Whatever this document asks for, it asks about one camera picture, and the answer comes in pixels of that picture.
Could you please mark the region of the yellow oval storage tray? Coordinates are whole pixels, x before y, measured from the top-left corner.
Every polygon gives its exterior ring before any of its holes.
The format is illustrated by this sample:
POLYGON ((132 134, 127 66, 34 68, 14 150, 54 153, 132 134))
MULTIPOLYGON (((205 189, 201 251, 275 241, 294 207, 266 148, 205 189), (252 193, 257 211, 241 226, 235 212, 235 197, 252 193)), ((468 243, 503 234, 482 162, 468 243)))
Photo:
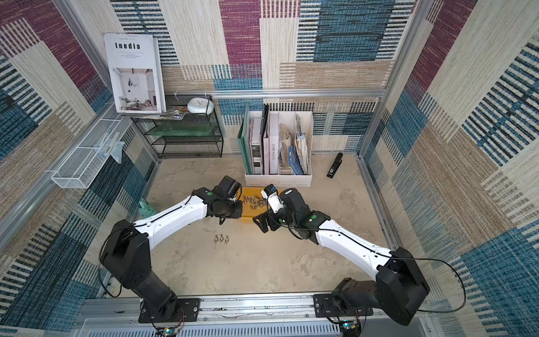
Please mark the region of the yellow oval storage tray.
POLYGON ((243 187, 240 201, 243 204, 241 220, 250 220, 261 213, 270 210, 271 207, 262 197, 262 187, 243 187))

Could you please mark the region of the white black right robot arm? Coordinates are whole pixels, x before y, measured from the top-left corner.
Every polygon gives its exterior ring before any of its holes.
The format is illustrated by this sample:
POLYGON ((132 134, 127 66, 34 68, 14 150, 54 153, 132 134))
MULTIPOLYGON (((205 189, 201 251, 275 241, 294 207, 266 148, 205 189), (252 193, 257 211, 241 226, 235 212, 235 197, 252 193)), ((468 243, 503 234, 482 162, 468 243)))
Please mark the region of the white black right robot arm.
POLYGON ((264 232, 281 227, 300 240, 330 249, 360 267, 368 281, 343 279, 331 292, 328 316, 355 315, 362 309, 377 308, 403 326, 409 325, 430 292, 414 257, 400 247, 380 247, 338 224, 329 215, 311 210, 295 188, 279 192, 268 185, 261 192, 267 210, 254 217, 264 232))

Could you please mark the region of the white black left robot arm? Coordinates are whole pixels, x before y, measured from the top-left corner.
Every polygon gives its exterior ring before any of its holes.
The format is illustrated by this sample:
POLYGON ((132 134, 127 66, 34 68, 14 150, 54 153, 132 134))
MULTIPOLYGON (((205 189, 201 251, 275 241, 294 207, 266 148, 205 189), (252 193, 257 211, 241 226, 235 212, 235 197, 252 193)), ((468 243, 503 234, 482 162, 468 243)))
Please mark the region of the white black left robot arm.
POLYGON ((144 313, 141 322, 185 322, 188 310, 178 296, 152 270, 151 251, 184 227, 215 217, 223 224, 239 219, 242 185, 225 176, 212 189, 193 190, 178 204, 149 218, 118 221, 103 243, 99 261, 120 285, 137 294, 144 313))

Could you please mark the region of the blue booklet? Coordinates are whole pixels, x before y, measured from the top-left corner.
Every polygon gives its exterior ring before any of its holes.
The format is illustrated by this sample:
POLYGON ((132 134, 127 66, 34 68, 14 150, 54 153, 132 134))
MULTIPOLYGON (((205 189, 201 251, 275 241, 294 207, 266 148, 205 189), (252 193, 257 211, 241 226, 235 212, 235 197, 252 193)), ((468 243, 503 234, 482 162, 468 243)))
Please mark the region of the blue booklet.
POLYGON ((293 172, 297 176, 304 175, 303 167, 300 164, 298 153, 295 147, 289 147, 289 165, 292 168, 293 172))

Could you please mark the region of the green folder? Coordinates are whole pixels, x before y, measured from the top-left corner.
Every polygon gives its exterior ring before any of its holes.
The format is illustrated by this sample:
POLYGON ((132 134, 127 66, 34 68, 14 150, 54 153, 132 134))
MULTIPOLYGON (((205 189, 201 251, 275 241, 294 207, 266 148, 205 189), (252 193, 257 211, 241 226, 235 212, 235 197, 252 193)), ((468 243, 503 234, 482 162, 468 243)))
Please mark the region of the green folder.
POLYGON ((250 150, 249 150, 249 145, 248 145, 249 122, 250 122, 250 105, 249 103, 247 103, 245 106, 244 119, 241 123, 240 129, 237 135, 239 149, 240 149, 240 153, 244 162, 246 175, 252 174, 251 157, 250 157, 250 150))

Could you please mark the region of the black stapler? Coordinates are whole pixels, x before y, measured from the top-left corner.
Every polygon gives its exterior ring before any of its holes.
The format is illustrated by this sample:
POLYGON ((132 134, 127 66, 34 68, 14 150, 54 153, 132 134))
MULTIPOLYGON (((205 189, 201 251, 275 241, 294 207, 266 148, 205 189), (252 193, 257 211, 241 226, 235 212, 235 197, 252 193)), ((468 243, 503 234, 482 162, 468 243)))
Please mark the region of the black stapler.
POLYGON ((335 176, 335 173, 338 171, 339 167, 341 166, 342 164, 342 157, 343 157, 343 153, 342 152, 339 152, 336 156, 335 156, 335 160, 333 162, 333 164, 331 165, 330 169, 328 170, 328 173, 327 173, 327 177, 328 178, 334 178, 335 176))

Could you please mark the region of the white pink book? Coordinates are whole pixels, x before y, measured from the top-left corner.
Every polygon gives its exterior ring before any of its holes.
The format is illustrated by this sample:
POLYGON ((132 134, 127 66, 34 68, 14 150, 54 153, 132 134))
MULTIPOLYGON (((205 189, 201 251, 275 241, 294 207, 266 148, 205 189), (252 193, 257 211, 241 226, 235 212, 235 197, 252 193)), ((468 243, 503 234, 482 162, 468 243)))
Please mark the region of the white pink book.
POLYGON ((279 170, 279 114, 268 112, 263 134, 265 174, 277 175, 279 170))

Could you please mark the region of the white perforated file organizer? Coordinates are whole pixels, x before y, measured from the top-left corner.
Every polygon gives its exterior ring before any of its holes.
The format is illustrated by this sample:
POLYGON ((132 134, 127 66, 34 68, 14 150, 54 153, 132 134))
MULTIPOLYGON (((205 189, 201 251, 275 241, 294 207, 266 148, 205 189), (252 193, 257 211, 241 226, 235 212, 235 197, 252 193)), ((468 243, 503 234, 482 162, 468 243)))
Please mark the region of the white perforated file organizer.
POLYGON ((252 174, 246 175, 248 186, 273 184, 278 188, 309 187, 312 183, 312 138, 314 117, 311 111, 272 111, 265 106, 263 111, 250 111, 248 145, 252 174), (279 114, 279 170, 277 175, 265 174, 263 134, 268 112, 279 114), (289 165, 289 147, 295 147, 304 175, 294 174, 289 165))

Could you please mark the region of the green spray bottle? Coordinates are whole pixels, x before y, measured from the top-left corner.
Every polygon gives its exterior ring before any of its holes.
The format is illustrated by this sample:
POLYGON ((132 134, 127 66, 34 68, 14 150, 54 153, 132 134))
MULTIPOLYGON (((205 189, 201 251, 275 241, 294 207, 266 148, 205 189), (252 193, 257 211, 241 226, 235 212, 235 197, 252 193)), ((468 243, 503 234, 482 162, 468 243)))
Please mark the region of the green spray bottle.
POLYGON ((139 200, 138 215, 140 218, 149 218, 155 215, 156 211, 148 204, 148 202, 141 198, 139 200))

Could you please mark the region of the white round alarm clock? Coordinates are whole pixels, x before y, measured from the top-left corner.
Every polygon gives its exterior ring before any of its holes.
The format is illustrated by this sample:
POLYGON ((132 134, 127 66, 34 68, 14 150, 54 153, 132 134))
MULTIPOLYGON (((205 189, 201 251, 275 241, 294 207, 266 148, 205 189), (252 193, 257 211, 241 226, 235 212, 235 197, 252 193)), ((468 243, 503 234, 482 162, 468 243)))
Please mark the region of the white round alarm clock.
POLYGON ((192 98, 188 102, 187 108, 191 114, 210 115, 214 111, 215 105, 208 98, 192 98))

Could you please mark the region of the white Inedia magazine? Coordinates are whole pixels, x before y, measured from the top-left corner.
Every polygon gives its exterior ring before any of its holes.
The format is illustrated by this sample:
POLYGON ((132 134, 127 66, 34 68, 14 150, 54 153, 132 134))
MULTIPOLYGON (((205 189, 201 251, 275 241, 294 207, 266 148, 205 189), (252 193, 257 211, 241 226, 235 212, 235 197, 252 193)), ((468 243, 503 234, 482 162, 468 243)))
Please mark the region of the white Inedia magazine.
POLYGON ((104 45, 117 113, 166 112, 158 40, 152 35, 106 33, 104 45))

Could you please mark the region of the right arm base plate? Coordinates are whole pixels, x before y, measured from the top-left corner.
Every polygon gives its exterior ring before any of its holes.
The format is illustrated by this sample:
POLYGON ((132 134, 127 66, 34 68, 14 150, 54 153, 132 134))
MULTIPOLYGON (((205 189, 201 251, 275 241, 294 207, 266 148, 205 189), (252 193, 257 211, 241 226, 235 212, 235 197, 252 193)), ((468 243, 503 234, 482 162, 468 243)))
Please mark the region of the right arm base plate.
POLYGON ((316 293, 312 296, 316 317, 337 318, 352 316, 372 316, 373 309, 368 307, 352 307, 350 304, 331 293, 316 293))

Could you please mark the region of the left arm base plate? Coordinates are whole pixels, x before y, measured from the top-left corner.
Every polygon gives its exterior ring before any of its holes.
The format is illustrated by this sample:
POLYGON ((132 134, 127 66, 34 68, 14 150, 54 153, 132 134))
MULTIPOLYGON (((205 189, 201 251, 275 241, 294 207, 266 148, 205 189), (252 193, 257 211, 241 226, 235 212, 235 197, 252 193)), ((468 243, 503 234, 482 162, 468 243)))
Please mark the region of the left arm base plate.
POLYGON ((142 300, 138 322, 140 324, 196 322, 200 303, 201 299, 177 298, 175 301, 170 300, 162 308, 156 309, 146 300, 142 300))

